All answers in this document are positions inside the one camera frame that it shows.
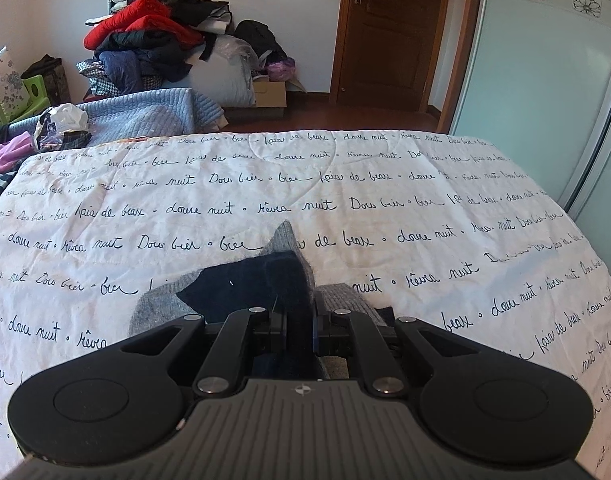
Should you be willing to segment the cardboard box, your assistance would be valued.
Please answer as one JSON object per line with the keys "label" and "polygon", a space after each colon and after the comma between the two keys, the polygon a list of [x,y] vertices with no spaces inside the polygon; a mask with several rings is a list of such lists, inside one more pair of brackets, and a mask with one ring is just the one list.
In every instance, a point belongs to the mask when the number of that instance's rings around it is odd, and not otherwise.
{"label": "cardboard box", "polygon": [[299,81],[270,81],[257,79],[252,84],[255,103],[248,107],[225,108],[228,122],[256,122],[283,118],[288,107],[307,96]]}

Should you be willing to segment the frosted glass wardrobe door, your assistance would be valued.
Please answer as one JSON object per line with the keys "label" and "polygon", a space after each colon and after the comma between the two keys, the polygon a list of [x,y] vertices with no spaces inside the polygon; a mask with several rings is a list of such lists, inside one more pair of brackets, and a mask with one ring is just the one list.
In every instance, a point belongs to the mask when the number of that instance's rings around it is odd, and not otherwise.
{"label": "frosted glass wardrobe door", "polygon": [[525,170],[611,271],[611,0],[482,0],[452,132]]}

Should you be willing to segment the light blue quilted blanket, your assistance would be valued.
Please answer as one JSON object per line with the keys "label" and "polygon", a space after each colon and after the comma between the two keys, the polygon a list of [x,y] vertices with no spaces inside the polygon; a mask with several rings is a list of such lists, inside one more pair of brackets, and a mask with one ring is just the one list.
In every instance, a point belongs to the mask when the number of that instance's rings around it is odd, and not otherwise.
{"label": "light blue quilted blanket", "polygon": [[92,146],[134,138],[217,132],[226,125],[220,105],[191,88],[131,93],[59,105],[67,118],[90,133]]}

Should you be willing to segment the grey and navy knit sweater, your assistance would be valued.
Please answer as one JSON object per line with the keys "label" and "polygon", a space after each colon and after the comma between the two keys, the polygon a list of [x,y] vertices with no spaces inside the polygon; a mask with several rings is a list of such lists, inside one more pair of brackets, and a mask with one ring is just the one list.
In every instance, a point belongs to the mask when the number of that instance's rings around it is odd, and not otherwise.
{"label": "grey and navy knit sweater", "polygon": [[110,348],[130,378],[161,379],[166,391],[217,382],[225,396],[255,379],[335,380],[326,358],[375,398],[401,396],[409,382],[389,347],[393,330],[347,284],[316,285],[289,222],[261,252],[198,269],[145,292],[130,336]]}

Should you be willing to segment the floral white pillow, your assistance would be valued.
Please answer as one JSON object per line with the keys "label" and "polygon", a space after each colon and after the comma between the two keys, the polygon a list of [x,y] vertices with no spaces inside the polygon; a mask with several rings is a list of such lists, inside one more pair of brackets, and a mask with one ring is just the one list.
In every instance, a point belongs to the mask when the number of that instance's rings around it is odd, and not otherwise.
{"label": "floral white pillow", "polygon": [[30,104],[30,95],[8,49],[0,49],[0,106],[7,118],[17,118]]}

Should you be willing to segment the white plastic bag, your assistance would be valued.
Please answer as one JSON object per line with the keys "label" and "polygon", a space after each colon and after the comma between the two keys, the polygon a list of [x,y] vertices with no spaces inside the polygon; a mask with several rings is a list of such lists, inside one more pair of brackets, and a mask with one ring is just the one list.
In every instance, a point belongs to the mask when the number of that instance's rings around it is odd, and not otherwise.
{"label": "white plastic bag", "polygon": [[32,135],[36,153],[84,148],[90,139],[88,115],[72,103],[45,110],[40,114]]}

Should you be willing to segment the white quilt with script print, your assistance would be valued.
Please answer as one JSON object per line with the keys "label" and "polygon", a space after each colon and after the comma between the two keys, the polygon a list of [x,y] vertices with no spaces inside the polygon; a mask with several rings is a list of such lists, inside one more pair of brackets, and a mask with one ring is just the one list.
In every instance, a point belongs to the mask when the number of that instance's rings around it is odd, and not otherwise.
{"label": "white quilt with script print", "polygon": [[611,479],[611,275],[488,142],[408,131],[193,134],[28,158],[0,196],[0,478],[26,378],[128,334],[149,290],[292,226],[319,284],[559,370]]}

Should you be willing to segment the dark clothes heap by wall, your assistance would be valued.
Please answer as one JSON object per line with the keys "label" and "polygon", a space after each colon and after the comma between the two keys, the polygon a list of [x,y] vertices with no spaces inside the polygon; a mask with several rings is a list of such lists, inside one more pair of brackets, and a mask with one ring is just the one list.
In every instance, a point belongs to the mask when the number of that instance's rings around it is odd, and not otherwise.
{"label": "dark clothes heap by wall", "polygon": [[191,88],[231,110],[282,112],[298,81],[270,27],[235,21],[226,0],[108,0],[86,24],[76,68],[89,100]]}

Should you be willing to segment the red jacket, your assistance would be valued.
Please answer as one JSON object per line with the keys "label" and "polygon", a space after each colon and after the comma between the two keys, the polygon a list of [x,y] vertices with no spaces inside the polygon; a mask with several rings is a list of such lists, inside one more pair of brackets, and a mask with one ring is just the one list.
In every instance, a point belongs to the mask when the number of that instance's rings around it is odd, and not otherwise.
{"label": "red jacket", "polygon": [[171,9],[163,2],[135,0],[126,8],[95,25],[85,36],[83,46],[87,50],[96,50],[112,32],[140,30],[171,32],[183,49],[198,47],[203,42],[202,33],[174,21]]}

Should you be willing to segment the brown wooden door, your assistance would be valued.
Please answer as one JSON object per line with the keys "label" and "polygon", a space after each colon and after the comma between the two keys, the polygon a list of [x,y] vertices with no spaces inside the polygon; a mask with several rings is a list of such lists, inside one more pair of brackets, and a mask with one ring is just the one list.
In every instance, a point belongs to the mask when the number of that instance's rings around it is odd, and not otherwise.
{"label": "brown wooden door", "polygon": [[329,102],[348,129],[447,133],[483,0],[340,0]]}

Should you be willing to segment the green plastic stool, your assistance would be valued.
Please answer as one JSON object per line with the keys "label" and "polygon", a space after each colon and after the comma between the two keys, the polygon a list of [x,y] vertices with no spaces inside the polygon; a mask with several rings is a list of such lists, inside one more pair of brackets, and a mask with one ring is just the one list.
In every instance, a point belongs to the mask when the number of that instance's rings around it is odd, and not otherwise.
{"label": "green plastic stool", "polygon": [[22,88],[0,94],[0,126],[40,114],[50,107],[42,75],[22,79]]}

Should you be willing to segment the pink purple garment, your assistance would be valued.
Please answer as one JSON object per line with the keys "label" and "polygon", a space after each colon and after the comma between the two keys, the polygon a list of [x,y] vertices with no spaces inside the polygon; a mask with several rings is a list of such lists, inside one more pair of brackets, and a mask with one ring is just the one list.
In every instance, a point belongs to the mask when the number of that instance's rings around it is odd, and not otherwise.
{"label": "pink purple garment", "polygon": [[19,160],[34,153],[32,134],[27,131],[0,144],[0,172],[10,170]]}

